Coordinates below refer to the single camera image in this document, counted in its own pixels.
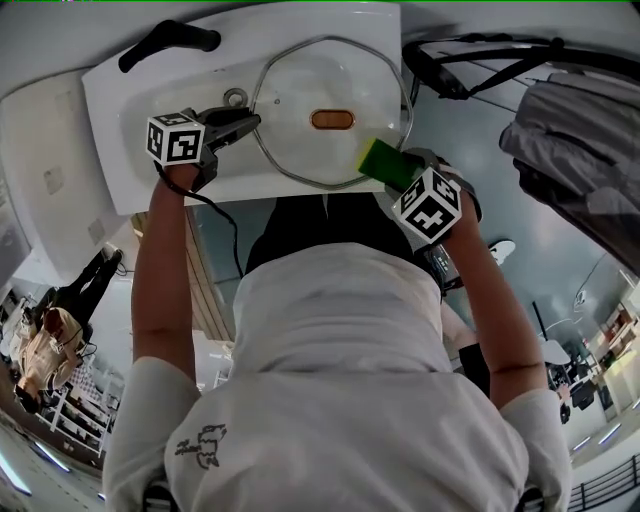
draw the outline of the bag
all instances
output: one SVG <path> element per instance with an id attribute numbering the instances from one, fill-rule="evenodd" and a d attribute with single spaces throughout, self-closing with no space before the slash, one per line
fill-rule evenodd
<path id="1" fill-rule="evenodd" d="M 640 89 L 554 74 L 500 137 L 520 187 L 640 275 Z"/>

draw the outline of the faucet handle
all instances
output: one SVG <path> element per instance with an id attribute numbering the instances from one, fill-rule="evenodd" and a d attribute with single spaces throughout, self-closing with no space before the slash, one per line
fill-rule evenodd
<path id="1" fill-rule="evenodd" d="M 131 48 L 118 60 L 118 67 L 123 73 L 141 60 L 167 48 L 193 48 L 203 52 L 211 52 L 220 46 L 220 33 L 215 30 L 194 27 L 186 23 L 165 20 L 149 32 L 137 45 Z"/>

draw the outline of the metal wire rim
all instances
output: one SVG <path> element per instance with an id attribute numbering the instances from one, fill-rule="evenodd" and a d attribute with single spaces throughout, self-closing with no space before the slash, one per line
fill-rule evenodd
<path id="1" fill-rule="evenodd" d="M 269 72 L 269 69 L 271 68 L 271 66 L 273 66 L 277 61 L 279 61 L 283 57 L 286 57 L 287 55 L 297 50 L 300 50 L 306 46 L 310 46 L 312 44 L 319 43 L 321 41 L 338 41 L 340 43 L 350 44 L 351 46 L 355 46 L 356 48 L 360 48 L 361 50 L 369 52 L 372 55 L 375 55 L 379 59 L 382 59 L 387 64 L 387 66 L 389 66 L 389 68 L 391 69 L 391 72 L 393 73 L 393 76 L 395 76 L 398 82 L 398 85 L 400 86 L 400 92 L 402 93 L 402 98 L 406 105 L 406 112 L 408 116 L 404 133 L 400 136 L 400 140 L 396 144 L 396 149 L 402 150 L 402 146 L 404 145 L 404 142 L 409 136 L 409 133 L 411 133 L 411 128 L 413 127 L 413 107 L 411 105 L 409 93 L 407 92 L 407 89 L 404 86 L 404 81 L 402 80 L 402 76 L 400 75 L 400 72 L 396 68 L 395 64 L 385 55 L 380 53 L 378 50 L 374 50 L 373 48 L 367 45 L 364 45 L 357 41 L 353 41 L 351 39 L 347 39 L 346 37 L 340 37 L 340 36 L 313 37 L 311 39 L 307 39 L 306 41 L 302 41 L 301 43 L 298 43 L 297 45 L 292 46 L 291 48 L 288 48 L 287 50 L 284 50 L 283 52 L 274 56 L 269 62 L 265 64 L 264 68 L 262 69 L 262 73 L 260 73 L 260 77 L 258 78 L 258 83 L 256 84 L 256 90 L 253 93 L 253 100 L 251 101 L 251 111 L 255 113 L 256 102 L 258 100 L 258 94 L 260 93 L 260 88 L 262 87 L 262 83 L 264 82 L 264 79 L 267 76 L 267 73 Z M 358 178 L 345 181 L 343 183 L 328 184 L 328 183 L 321 183 L 319 181 L 311 180 L 309 178 L 304 178 L 302 176 L 298 176 L 297 174 L 287 171 L 278 162 L 276 162 L 275 158 L 273 158 L 271 153 L 269 153 L 269 151 L 265 147 L 264 142 L 262 141 L 262 137 L 260 136 L 260 132 L 258 131 L 258 128 L 256 128 L 253 131 L 253 135 L 255 136 L 256 141 L 258 142 L 258 146 L 260 147 L 260 150 L 262 151 L 264 156 L 267 157 L 267 160 L 269 160 L 271 165 L 273 165 L 280 173 L 284 174 L 287 178 L 291 178 L 292 180 L 295 180 L 299 183 L 303 183 L 305 185 L 309 185 L 311 187 L 319 188 L 322 190 L 342 190 L 348 187 L 352 187 L 354 185 L 358 185 L 359 183 L 363 183 L 370 179 L 368 176 L 363 175 Z"/>

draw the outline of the black and white marker cube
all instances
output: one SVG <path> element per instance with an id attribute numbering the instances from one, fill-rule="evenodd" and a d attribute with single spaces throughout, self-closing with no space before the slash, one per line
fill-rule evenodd
<path id="1" fill-rule="evenodd" d="M 147 120 L 147 153 L 163 167 L 200 161 L 204 125 L 184 114 L 165 114 Z"/>
<path id="2" fill-rule="evenodd" d="M 428 244 L 462 217 L 460 185 L 427 168 L 393 205 L 393 213 Z"/>

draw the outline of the green sponge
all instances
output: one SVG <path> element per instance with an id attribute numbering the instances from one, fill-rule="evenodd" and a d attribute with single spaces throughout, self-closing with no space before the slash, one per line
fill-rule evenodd
<path id="1" fill-rule="evenodd" d="M 358 172 L 404 192 L 413 183 L 413 175 L 419 167 L 414 159 L 386 142 L 372 139 L 359 159 Z"/>

